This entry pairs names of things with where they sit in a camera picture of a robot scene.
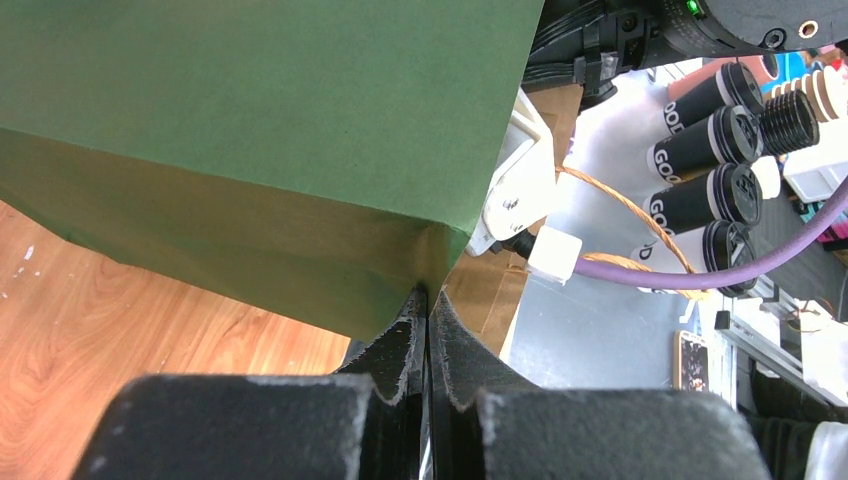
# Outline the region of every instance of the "screw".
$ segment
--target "screw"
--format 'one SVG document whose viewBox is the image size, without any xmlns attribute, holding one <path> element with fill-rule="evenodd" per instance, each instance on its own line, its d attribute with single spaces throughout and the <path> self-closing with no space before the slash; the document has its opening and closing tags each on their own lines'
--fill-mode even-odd
<svg viewBox="0 0 848 480">
<path fill-rule="evenodd" d="M 786 40 L 786 32 L 779 28 L 773 28 L 763 38 L 763 45 L 766 48 L 777 49 L 783 45 L 784 40 Z"/>
<path fill-rule="evenodd" d="M 625 32 L 632 32 L 636 29 L 636 17 L 633 15 L 628 15 L 623 22 L 621 22 L 621 30 Z"/>
</svg>

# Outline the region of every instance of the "black electronic device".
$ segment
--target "black electronic device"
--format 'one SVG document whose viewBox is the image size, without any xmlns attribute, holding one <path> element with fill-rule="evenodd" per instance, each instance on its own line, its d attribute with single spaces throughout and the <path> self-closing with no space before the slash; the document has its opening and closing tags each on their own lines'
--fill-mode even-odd
<svg viewBox="0 0 848 480">
<path fill-rule="evenodd" d="M 154 375 L 112 401 L 74 480 L 766 480 L 720 398 L 545 390 L 462 326 L 444 292 L 326 376 Z"/>
<path fill-rule="evenodd" d="M 630 70 L 805 50 L 846 38 L 848 10 L 835 0 L 547 0 L 522 86 L 581 84 L 588 108 L 612 96 L 610 80 Z"/>
</svg>

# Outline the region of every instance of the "black cap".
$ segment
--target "black cap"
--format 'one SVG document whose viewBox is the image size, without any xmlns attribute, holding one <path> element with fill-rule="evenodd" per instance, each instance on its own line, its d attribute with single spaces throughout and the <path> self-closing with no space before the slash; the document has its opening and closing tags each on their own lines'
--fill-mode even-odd
<svg viewBox="0 0 848 480">
<path fill-rule="evenodd" d="M 713 188 L 722 218 L 747 227 L 760 223 L 763 191 L 749 166 L 722 165 L 716 169 Z"/>
<path fill-rule="evenodd" d="M 759 122 L 742 105 L 715 111 L 715 139 L 727 163 L 751 163 L 763 152 Z"/>
<path fill-rule="evenodd" d="M 731 267 L 740 267 L 756 258 L 754 247 L 741 223 L 716 220 L 704 229 L 704 259 L 707 270 L 718 272 Z M 754 288 L 757 279 L 719 288 L 718 291 L 730 298 L 745 294 Z"/>
<path fill-rule="evenodd" d="M 747 65 L 739 62 L 725 63 L 721 66 L 721 75 L 728 93 L 737 105 L 744 105 L 756 115 L 763 113 L 763 92 Z"/>
<path fill-rule="evenodd" d="M 772 78 L 777 78 L 777 76 L 780 75 L 780 65 L 777 64 L 777 55 L 773 53 L 764 53 L 763 66 Z"/>
</svg>

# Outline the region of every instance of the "smartphone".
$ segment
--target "smartphone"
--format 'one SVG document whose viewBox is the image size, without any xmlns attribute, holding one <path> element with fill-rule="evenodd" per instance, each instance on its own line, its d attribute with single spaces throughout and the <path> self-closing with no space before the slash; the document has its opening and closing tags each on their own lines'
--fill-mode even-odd
<svg viewBox="0 0 848 480">
<path fill-rule="evenodd" d="M 674 388 L 709 392 L 710 361 L 707 341 L 691 332 L 674 336 Z"/>
</svg>

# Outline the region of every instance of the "cable connector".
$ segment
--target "cable connector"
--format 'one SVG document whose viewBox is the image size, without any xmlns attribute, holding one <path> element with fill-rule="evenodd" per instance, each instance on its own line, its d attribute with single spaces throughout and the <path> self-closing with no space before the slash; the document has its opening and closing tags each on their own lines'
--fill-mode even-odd
<svg viewBox="0 0 848 480">
<path fill-rule="evenodd" d="M 533 250 L 527 258 L 527 271 L 565 285 L 574 273 L 581 248 L 583 241 L 579 238 L 544 226 L 536 235 Z"/>
</svg>

